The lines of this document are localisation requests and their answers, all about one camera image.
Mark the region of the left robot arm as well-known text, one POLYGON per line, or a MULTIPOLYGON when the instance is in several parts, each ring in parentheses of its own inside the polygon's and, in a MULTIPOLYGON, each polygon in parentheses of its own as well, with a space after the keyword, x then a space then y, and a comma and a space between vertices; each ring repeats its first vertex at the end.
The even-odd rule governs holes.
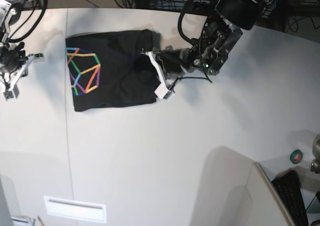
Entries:
POLYGON ((169 45, 145 53, 158 76, 159 85, 154 93, 159 99, 169 100, 175 86, 188 78, 187 73, 200 71, 204 74, 202 79, 207 81, 217 75, 243 30, 251 30, 274 0, 212 0, 214 10, 207 16, 199 38, 189 38, 183 32, 182 22, 194 1, 184 4, 177 22, 180 37, 191 47, 173 49, 169 45))

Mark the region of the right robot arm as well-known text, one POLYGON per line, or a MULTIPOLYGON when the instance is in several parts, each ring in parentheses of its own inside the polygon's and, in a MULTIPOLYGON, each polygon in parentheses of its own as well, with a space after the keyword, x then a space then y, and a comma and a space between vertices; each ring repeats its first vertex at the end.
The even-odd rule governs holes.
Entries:
POLYGON ((35 30, 47 8, 48 0, 0 0, 0 94, 5 101, 19 96, 18 81, 28 75, 28 68, 34 60, 44 57, 42 53, 27 55, 23 40, 35 30), (11 26, 20 19, 22 12, 28 9, 26 3, 32 4, 30 15, 11 32, 11 26), (41 12, 31 28, 24 35, 14 38, 36 9, 41 9, 41 12))

